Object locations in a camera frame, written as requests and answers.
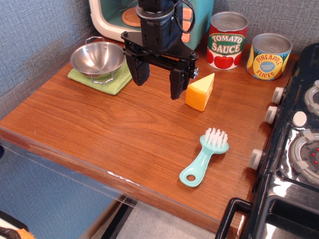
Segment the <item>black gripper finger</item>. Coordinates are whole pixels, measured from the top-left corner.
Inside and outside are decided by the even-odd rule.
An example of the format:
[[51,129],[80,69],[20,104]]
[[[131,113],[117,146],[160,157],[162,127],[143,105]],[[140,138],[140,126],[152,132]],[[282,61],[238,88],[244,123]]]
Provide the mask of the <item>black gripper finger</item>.
[[180,94],[187,89],[189,83],[189,73],[180,69],[173,69],[170,72],[170,97],[177,100]]
[[126,55],[126,61],[134,82],[138,86],[143,85],[150,77],[149,63],[132,55]]

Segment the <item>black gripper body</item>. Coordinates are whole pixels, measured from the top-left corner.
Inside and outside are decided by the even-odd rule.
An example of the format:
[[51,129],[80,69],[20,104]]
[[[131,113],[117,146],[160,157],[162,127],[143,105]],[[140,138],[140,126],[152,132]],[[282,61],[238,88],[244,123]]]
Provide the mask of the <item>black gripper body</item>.
[[191,33],[196,23],[194,8],[189,9],[190,25],[185,27],[182,6],[137,6],[141,32],[121,34],[125,54],[168,70],[176,69],[176,63],[194,79],[198,74],[195,66],[198,55],[182,41],[182,35]]

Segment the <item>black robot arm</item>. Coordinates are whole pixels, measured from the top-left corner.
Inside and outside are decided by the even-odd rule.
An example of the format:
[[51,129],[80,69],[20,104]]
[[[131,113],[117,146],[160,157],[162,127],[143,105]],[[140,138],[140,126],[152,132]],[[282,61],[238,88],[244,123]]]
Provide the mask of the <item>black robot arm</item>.
[[150,77],[150,65],[170,71],[170,97],[176,100],[187,89],[190,79],[198,74],[198,54],[186,46],[182,35],[183,5],[193,8],[188,0],[140,0],[136,7],[141,23],[140,32],[121,34],[124,54],[134,82],[141,86]]

